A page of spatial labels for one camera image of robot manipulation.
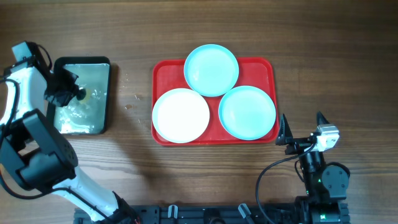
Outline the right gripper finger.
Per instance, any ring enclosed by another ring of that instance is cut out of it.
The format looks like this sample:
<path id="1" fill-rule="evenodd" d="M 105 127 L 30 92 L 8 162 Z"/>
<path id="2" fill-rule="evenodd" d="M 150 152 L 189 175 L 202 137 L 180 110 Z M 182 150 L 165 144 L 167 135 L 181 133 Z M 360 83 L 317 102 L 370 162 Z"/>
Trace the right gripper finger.
<path id="1" fill-rule="evenodd" d="M 317 125 L 326 125 L 329 124 L 330 122 L 324 117 L 321 111 L 317 112 Z"/>
<path id="2" fill-rule="evenodd" d="M 288 145 L 293 143 L 293 135 L 290 130 L 287 118 L 285 114 L 282 115 L 280 119 L 280 128 L 275 140 L 275 144 L 278 146 Z"/>

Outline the green yellow sponge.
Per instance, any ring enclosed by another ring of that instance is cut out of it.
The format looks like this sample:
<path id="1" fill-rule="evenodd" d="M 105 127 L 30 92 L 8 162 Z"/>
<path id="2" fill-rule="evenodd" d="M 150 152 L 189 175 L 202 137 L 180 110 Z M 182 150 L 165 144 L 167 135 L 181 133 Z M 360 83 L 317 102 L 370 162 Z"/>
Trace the green yellow sponge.
<path id="1" fill-rule="evenodd" d="M 90 100 L 90 97 L 91 97 L 91 90 L 86 88 L 79 89 L 76 95 L 76 99 L 83 104 L 87 103 Z"/>

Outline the teal plate top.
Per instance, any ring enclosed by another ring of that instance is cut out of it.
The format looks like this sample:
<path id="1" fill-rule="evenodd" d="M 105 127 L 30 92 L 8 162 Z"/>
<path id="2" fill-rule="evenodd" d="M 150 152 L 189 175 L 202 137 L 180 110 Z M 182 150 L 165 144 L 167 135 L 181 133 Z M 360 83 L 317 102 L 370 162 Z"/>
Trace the teal plate top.
<path id="1" fill-rule="evenodd" d="M 192 90 L 206 97 L 217 97 L 235 86 L 239 78 L 239 65 L 237 58 L 226 47 L 205 44 L 189 53 L 183 74 Z"/>

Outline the white round plate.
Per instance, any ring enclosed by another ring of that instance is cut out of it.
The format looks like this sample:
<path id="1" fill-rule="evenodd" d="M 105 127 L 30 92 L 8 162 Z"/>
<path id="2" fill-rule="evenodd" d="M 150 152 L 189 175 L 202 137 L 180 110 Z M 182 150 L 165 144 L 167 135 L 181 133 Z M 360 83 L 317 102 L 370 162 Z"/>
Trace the white round plate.
<path id="1" fill-rule="evenodd" d="M 152 124 L 165 140 L 183 144 L 196 140 L 207 129 L 210 109 L 199 93 L 176 88 L 164 93 L 152 109 Z"/>

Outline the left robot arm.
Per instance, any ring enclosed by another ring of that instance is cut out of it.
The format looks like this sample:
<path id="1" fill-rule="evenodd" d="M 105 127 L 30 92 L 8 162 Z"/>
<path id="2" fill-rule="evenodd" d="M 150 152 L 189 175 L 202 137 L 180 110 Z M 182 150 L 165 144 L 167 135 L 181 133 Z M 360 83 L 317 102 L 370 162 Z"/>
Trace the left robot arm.
<path id="1" fill-rule="evenodd" d="M 79 165 L 72 145 L 43 114 L 46 91 L 62 93 L 64 81 L 28 60 L 9 67 L 7 104 L 1 118 L 1 164 L 24 190 L 64 197 L 96 223 L 139 223 L 136 211 L 98 185 Z"/>

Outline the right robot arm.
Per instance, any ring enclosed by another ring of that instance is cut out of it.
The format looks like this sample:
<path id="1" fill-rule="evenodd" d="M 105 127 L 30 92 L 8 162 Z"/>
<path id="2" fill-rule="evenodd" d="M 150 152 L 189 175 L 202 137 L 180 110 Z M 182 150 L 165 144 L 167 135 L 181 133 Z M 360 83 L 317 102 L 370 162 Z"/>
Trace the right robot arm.
<path id="1" fill-rule="evenodd" d="M 287 155 L 298 156 L 306 196 L 296 197 L 288 223 L 349 223 L 346 199 L 350 171 L 338 162 L 325 162 L 323 153 L 332 149 L 340 138 L 338 128 L 321 112 L 317 128 L 306 138 L 294 138 L 285 116 L 280 119 L 276 144 L 286 145 Z"/>

